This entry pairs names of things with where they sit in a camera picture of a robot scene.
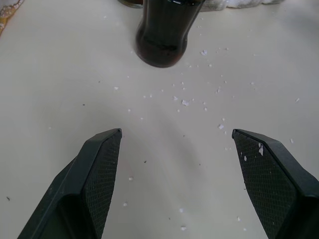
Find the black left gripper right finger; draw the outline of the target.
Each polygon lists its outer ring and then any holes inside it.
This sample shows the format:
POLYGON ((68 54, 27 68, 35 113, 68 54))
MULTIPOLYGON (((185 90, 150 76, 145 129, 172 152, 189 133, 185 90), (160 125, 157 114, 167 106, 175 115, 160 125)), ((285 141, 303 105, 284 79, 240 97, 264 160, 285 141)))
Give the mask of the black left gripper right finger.
POLYGON ((319 239, 319 181, 275 139, 242 129, 232 138, 268 239, 319 239))

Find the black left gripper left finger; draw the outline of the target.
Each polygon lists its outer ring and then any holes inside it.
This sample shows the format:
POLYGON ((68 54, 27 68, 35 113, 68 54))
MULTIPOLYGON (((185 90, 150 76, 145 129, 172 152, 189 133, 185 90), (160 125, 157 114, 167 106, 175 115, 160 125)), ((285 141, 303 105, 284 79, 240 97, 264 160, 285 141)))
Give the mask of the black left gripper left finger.
POLYGON ((114 192, 122 131, 85 141, 53 179, 17 239, 101 239, 114 192))

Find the yellow patterned cloth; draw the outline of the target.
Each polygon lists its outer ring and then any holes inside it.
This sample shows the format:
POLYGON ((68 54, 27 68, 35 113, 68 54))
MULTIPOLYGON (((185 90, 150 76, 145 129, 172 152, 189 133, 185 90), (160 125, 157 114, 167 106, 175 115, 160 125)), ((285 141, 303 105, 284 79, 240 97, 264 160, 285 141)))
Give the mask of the yellow patterned cloth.
POLYGON ((0 0, 0 36, 8 20, 15 14, 24 0, 0 0))

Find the white crumpled cloth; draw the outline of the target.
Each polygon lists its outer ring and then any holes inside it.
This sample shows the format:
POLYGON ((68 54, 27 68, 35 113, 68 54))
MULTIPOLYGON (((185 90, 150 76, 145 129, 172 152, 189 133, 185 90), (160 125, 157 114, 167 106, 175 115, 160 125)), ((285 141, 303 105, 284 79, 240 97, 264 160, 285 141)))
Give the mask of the white crumpled cloth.
POLYGON ((220 11, 225 8, 251 8, 261 4, 281 4, 285 1, 297 0, 205 0, 200 12, 220 11))

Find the dark cola glass bottle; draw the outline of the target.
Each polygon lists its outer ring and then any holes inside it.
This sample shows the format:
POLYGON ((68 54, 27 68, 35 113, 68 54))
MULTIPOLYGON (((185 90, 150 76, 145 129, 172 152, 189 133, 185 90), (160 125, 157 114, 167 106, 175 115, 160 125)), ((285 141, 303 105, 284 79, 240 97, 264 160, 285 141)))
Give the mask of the dark cola glass bottle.
POLYGON ((187 48, 188 33, 205 0, 144 0, 136 34, 137 55, 147 64, 175 65, 187 48))

